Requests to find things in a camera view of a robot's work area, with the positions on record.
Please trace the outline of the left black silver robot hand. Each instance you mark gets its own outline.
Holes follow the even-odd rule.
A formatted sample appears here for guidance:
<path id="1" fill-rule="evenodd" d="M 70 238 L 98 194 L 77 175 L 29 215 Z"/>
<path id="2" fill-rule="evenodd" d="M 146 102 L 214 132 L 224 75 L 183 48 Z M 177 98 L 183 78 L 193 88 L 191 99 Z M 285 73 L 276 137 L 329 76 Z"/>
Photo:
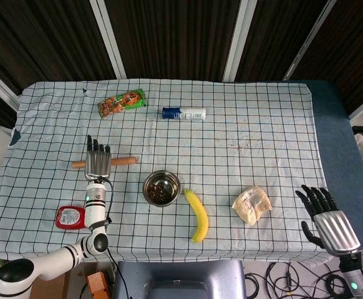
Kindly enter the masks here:
<path id="1" fill-rule="evenodd" d="M 85 178 L 88 181 L 101 181 L 110 177 L 112 155 L 109 145 L 87 136 L 87 155 L 85 159 Z"/>

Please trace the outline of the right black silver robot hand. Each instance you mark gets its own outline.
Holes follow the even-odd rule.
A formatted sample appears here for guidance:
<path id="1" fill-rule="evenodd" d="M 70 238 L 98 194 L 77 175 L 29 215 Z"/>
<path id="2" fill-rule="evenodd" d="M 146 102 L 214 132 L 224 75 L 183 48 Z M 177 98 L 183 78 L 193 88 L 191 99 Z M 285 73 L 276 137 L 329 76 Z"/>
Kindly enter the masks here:
<path id="1" fill-rule="evenodd" d="M 334 257 L 354 254 L 359 251 L 361 243 L 345 213 L 340 210 L 334 198 L 323 187 L 301 186 L 302 191 L 296 190 L 309 214 L 318 235 L 309 229 L 306 221 L 301 222 L 301 229 L 307 240 L 326 250 Z"/>

